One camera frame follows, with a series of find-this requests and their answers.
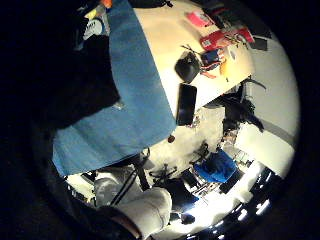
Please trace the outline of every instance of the phone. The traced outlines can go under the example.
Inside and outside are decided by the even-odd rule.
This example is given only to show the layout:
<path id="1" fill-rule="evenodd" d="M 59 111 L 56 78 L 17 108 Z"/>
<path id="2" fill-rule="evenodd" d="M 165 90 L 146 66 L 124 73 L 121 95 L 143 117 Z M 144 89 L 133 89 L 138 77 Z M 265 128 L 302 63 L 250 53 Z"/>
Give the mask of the phone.
<path id="1" fill-rule="evenodd" d="M 196 99 L 197 88 L 189 84 L 180 83 L 177 112 L 178 126 L 192 124 Z"/>

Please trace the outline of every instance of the blue cloth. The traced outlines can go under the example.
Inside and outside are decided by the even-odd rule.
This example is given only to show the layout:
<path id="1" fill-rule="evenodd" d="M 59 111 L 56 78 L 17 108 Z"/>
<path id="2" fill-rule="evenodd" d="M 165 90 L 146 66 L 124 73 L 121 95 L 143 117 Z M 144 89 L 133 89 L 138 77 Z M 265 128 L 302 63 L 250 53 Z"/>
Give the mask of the blue cloth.
<path id="1" fill-rule="evenodd" d="M 165 139 L 176 127 L 147 40 L 127 0 L 113 1 L 108 20 L 112 74 L 125 107 L 103 109 L 57 132 L 53 162 L 62 176 L 120 162 Z"/>
<path id="2" fill-rule="evenodd" d="M 214 166 L 213 170 L 208 168 L 209 161 Z M 237 170 L 237 166 L 228 154 L 218 149 L 217 153 L 211 153 L 201 165 L 195 164 L 194 169 L 208 182 L 225 183 Z"/>

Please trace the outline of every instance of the black object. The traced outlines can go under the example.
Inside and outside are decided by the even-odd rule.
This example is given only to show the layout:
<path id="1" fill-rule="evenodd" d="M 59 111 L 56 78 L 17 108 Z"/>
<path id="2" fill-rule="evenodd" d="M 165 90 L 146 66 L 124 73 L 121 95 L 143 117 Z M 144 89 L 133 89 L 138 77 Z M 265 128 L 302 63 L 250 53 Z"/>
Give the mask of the black object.
<path id="1" fill-rule="evenodd" d="M 120 100 L 105 54 L 108 51 L 107 36 L 92 36 L 81 52 L 66 55 L 59 69 L 52 69 L 60 78 L 47 75 L 45 84 L 32 86 L 32 94 L 37 96 L 32 106 L 37 124 L 66 128 Z"/>
<path id="2" fill-rule="evenodd" d="M 196 177 L 189 171 L 189 169 L 186 169 L 181 173 L 181 178 L 189 184 L 190 188 L 200 187 Z"/>
<path id="3" fill-rule="evenodd" d="M 232 176 L 226 181 L 225 183 L 222 183 L 219 187 L 219 189 L 223 193 L 228 193 L 230 189 L 241 179 L 243 176 L 243 172 L 241 172 L 239 169 L 237 169 Z"/>
<path id="4" fill-rule="evenodd" d="M 197 88 L 181 83 L 177 112 L 177 124 L 179 126 L 192 124 L 196 99 Z"/>
<path id="5" fill-rule="evenodd" d="M 154 185 L 157 186 L 157 185 L 160 185 L 161 183 L 167 181 L 171 175 L 173 173 L 175 173 L 177 171 L 177 167 L 173 167 L 173 170 L 170 171 L 170 169 L 168 169 L 168 164 L 164 164 L 164 168 L 160 171 L 151 171 L 149 172 L 149 175 L 151 177 L 154 177 L 153 179 L 153 182 L 154 182 Z"/>
<path id="6" fill-rule="evenodd" d="M 174 69 L 184 82 L 191 83 L 200 72 L 200 64 L 195 54 L 189 52 L 185 58 L 178 60 Z"/>
<path id="7" fill-rule="evenodd" d="M 186 189 L 180 178 L 168 179 L 156 187 L 167 189 L 172 198 L 172 210 L 175 212 L 186 212 L 194 207 L 194 203 L 199 200 Z"/>
<path id="8" fill-rule="evenodd" d="M 192 216 L 191 214 L 181 214 L 181 223 L 183 225 L 188 225 L 188 224 L 192 224 L 194 223 L 196 220 L 196 218 L 194 216 Z"/>

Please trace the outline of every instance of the desk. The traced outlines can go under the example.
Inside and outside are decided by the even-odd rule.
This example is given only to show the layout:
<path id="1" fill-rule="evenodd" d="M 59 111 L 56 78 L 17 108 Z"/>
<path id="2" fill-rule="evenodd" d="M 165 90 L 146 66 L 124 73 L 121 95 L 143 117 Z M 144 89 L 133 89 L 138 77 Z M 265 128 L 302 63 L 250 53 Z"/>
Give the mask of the desk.
<path id="1" fill-rule="evenodd" d="M 217 31 L 215 25 L 196 27 L 186 18 L 186 13 L 201 10 L 190 2 L 177 1 L 174 7 L 153 9 L 135 9 L 142 29 L 148 40 L 162 85 L 166 92 L 172 113 L 176 116 L 179 84 L 183 82 L 174 70 L 182 54 L 187 51 L 180 47 L 189 44 L 196 52 L 204 52 L 200 38 Z M 196 110 L 221 94 L 225 93 L 253 73 L 253 64 L 249 51 L 239 44 L 225 49 L 226 62 L 220 68 L 210 71 L 215 79 L 198 74 L 191 85 L 198 89 Z"/>

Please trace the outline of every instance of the wire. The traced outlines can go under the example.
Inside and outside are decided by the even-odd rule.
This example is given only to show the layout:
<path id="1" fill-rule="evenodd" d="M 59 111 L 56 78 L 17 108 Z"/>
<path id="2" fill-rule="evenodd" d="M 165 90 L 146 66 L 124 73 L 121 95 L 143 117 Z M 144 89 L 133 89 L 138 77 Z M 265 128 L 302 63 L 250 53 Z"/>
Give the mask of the wire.
<path id="1" fill-rule="evenodd" d="M 125 181 L 124 184 L 122 185 L 122 187 L 121 187 L 121 189 L 119 190 L 119 192 L 117 193 L 117 195 L 112 199 L 110 205 L 113 205 L 113 204 L 117 201 L 117 199 L 119 198 L 121 192 L 124 190 L 124 188 L 126 187 L 127 183 L 129 182 L 130 178 L 133 176 L 133 174 L 134 174 L 135 172 L 136 172 L 136 170 L 133 170 L 133 171 L 130 173 L 129 177 L 126 179 L 126 181 Z"/>
<path id="2" fill-rule="evenodd" d="M 138 174 L 136 173 L 135 176 L 133 177 L 132 181 L 130 182 L 129 186 L 126 188 L 126 190 L 123 191 L 123 193 L 119 196 L 119 198 L 115 201 L 115 205 L 118 205 L 118 203 L 121 201 L 121 199 L 124 197 L 124 195 L 129 191 L 129 189 L 132 187 L 134 184 Z"/>
<path id="3" fill-rule="evenodd" d="M 148 152 L 147 152 L 147 156 L 143 157 L 143 161 L 141 162 L 141 164 L 139 164 L 138 167 L 143 167 L 143 165 L 147 162 L 147 160 L 149 159 L 150 156 L 150 148 L 148 148 Z M 131 177 L 133 176 L 131 182 L 129 183 L 129 186 L 126 188 L 128 182 L 130 181 Z M 126 179 L 126 181 L 124 182 L 124 184 L 122 185 L 121 189 L 119 190 L 119 192 L 117 193 L 117 195 L 112 199 L 110 205 L 117 205 L 121 199 L 124 197 L 124 195 L 129 191 L 129 189 L 132 187 L 133 183 L 135 182 L 136 178 L 138 176 L 138 169 L 133 170 L 129 177 Z"/>

